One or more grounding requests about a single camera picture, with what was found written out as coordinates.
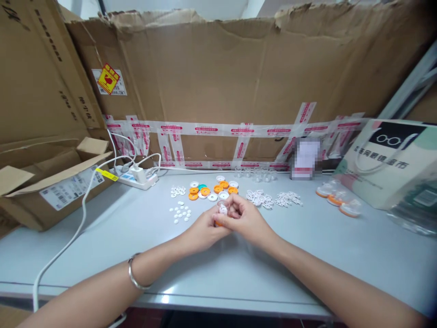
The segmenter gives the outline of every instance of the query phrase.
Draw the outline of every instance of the yellow tag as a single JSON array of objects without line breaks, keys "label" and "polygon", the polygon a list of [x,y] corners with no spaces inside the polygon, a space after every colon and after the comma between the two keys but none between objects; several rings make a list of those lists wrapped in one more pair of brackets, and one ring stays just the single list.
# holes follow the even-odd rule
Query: yellow tag
[{"label": "yellow tag", "polygon": [[103,88],[107,93],[111,94],[117,85],[119,75],[112,69],[109,64],[105,64],[102,68],[102,73],[97,80],[97,84]]},{"label": "yellow tag", "polygon": [[108,171],[104,171],[102,169],[97,168],[96,169],[97,172],[100,172],[103,176],[106,176],[107,178],[117,181],[118,177],[116,175],[113,175],[112,173],[109,173]]}]

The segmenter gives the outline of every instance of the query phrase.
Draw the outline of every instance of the white table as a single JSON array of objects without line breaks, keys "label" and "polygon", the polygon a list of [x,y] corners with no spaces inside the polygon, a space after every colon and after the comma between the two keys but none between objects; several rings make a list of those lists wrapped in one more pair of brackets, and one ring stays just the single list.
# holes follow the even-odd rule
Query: white table
[{"label": "white table", "polygon": [[[392,223],[384,211],[364,204],[363,215],[352,219],[315,194],[316,181],[256,184],[237,180],[241,195],[263,189],[300,194],[304,206],[261,208],[271,227],[283,238],[322,260],[382,289],[430,315],[436,290],[437,240],[419,236]],[[189,201],[188,194],[170,197],[172,185],[188,187],[196,180],[208,187],[217,174],[167,173],[147,191],[114,184],[88,203],[86,231],[49,268],[41,281],[40,299],[50,299],[68,287],[133,253],[147,250],[186,230],[208,200]],[[192,210],[189,222],[176,225],[170,207],[184,201]],[[47,232],[20,228],[0,240],[0,296],[31,298],[40,269],[76,231],[78,210]],[[173,265],[134,306],[189,309],[219,313],[328,318],[331,312],[282,265],[232,234],[208,251]]]}]

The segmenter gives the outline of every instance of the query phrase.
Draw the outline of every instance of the bag handle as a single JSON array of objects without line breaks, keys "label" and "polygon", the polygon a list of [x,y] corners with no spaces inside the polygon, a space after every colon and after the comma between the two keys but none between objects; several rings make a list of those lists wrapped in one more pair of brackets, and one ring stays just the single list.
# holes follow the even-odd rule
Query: bag handle
[{"label": "bag handle", "polygon": [[[359,146],[359,148],[363,148],[364,145],[366,145],[369,140],[372,138],[372,136],[377,132],[381,130],[381,128],[377,128],[375,131],[373,131],[373,133]],[[390,162],[392,159],[394,159],[405,147],[405,145],[407,145],[411,139],[413,139],[414,137],[416,137],[417,135],[419,135],[418,133],[413,133],[410,134],[408,137],[405,138],[405,140],[403,141],[403,143],[401,143],[399,145],[398,148],[396,148],[396,151],[388,158],[387,161],[385,162],[381,162],[380,164],[378,164],[377,166],[374,166],[370,169],[363,169],[362,167],[360,167],[359,165],[359,157],[360,157],[360,152],[357,151],[356,152],[356,157],[355,157],[355,166],[358,169],[358,172],[361,174],[370,174],[370,173],[375,173],[379,170],[381,170],[383,168],[384,164],[387,164],[388,162]]]}]

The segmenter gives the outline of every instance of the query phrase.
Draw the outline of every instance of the hand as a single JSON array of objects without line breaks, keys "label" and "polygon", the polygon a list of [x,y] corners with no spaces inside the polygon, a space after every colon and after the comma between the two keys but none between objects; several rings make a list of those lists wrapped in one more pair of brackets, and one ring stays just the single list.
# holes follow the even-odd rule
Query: hand
[{"label": "hand", "polygon": [[217,205],[203,212],[197,220],[179,237],[181,247],[187,255],[210,248],[215,242],[232,233],[223,226],[214,227],[213,215],[219,212]]},{"label": "hand", "polygon": [[248,242],[261,248],[276,236],[256,206],[248,200],[231,194],[226,204],[229,206],[229,216],[219,213],[213,215],[213,219],[222,226],[238,232]]}]

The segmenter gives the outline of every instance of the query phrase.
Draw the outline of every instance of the silver bangle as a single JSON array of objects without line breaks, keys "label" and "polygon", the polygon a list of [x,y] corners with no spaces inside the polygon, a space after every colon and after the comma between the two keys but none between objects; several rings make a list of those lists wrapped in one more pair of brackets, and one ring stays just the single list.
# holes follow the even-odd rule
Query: silver bangle
[{"label": "silver bangle", "polygon": [[136,253],[136,254],[132,255],[131,258],[127,261],[129,263],[129,277],[136,288],[138,288],[140,290],[148,290],[151,285],[147,286],[147,287],[141,286],[132,275],[132,261],[137,255],[140,255],[140,254],[141,253]]}]

